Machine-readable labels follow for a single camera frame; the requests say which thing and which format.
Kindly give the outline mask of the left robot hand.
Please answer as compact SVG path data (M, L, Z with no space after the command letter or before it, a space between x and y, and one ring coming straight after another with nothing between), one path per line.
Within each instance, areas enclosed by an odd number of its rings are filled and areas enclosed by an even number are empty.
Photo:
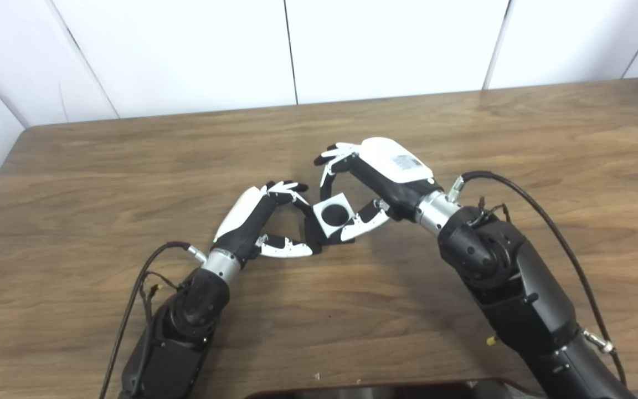
M261 188L250 187L233 205L215 233L212 250L230 253L241 266L259 255L273 258L301 258L318 255L321 245L263 233L275 210L292 204L305 215L311 207L301 196L308 185L282 180L270 181Z

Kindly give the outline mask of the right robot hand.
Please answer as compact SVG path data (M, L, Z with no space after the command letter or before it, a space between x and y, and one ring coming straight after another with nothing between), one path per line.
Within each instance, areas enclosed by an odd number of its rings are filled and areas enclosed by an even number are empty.
M336 143L313 163L323 167L315 214L329 244L351 242L390 219L415 223L423 199L440 190L432 170L388 138ZM377 195L359 212L353 212L344 195L332 194L335 177L346 172Z

